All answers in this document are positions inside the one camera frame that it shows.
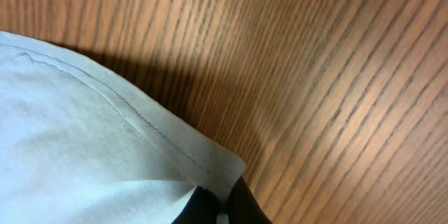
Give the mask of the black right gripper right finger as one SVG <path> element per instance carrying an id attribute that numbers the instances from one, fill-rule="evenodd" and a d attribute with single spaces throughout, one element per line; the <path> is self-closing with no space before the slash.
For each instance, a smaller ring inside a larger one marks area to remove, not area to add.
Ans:
<path id="1" fill-rule="evenodd" d="M 227 215 L 229 224 L 272 224 L 242 176 L 228 198 Z"/>

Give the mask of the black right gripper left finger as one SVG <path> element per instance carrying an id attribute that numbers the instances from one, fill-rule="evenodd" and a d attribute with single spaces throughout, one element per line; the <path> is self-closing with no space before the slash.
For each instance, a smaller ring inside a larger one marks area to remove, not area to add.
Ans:
<path id="1" fill-rule="evenodd" d="M 172 224 L 216 224 L 221 203 L 202 187 L 196 187 L 188 203 Z"/>

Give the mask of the light blue t-shirt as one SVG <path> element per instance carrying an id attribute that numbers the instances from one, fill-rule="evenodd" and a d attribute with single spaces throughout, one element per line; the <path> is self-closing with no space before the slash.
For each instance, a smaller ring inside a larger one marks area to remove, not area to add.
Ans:
<path id="1" fill-rule="evenodd" d="M 2 223 L 172 223 L 245 167 L 90 58 L 1 33 Z"/>

